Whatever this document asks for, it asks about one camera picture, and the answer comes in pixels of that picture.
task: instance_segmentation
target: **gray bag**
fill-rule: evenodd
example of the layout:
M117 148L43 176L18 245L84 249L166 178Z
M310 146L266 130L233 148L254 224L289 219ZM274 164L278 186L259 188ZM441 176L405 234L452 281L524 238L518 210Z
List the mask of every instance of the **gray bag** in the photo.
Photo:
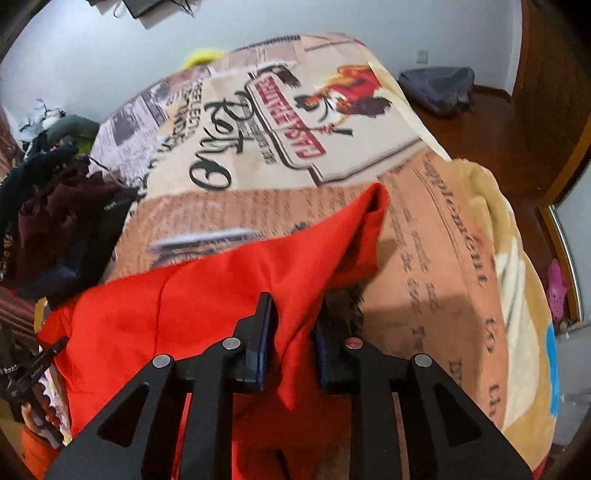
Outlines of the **gray bag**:
M436 116L451 117L470 110L474 70L469 67L407 70L400 74L398 83L409 100L420 103Z

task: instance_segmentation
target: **wooden floor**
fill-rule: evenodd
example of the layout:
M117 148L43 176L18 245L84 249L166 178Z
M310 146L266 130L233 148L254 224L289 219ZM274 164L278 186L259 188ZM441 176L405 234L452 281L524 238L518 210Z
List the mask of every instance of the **wooden floor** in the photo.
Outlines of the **wooden floor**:
M475 111L453 119L438 119L419 109L417 113L452 158L467 158L493 172L515 211L525 252L546 287L554 250L536 207L553 179L529 154L511 104L492 95L474 97Z

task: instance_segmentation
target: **printed figure in red dress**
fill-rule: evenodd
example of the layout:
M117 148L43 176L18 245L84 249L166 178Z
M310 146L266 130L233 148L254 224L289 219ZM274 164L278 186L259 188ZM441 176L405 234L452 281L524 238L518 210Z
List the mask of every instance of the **printed figure in red dress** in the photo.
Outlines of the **printed figure in red dress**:
M322 133L329 134L349 115L365 115L370 118L383 115L392 102L384 97L374 97L374 92L381 87L369 65L344 65L337 69L337 75L326 86L313 95L298 95L294 100L296 106L306 112L316 110L323 104L326 111L319 122L335 116L336 113L333 121L319 129Z

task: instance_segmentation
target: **bed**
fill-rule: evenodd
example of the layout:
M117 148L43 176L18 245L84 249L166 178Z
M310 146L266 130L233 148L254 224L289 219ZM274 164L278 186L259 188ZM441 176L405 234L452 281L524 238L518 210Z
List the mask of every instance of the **bed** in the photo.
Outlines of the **bed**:
M274 38L179 72L105 121L91 158L139 188L106 282L289 235L380 181L379 273L329 307L386 353L431 355L543 465L554 334L511 207L488 170L450 159L360 41ZM317 478L348 478L346 451Z

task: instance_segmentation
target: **electrical outlet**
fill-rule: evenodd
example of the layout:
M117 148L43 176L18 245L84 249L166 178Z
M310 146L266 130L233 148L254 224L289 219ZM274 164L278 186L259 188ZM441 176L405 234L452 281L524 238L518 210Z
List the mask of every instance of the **electrical outlet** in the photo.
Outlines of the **electrical outlet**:
M417 50L417 63L427 64L429 52L427 50Z

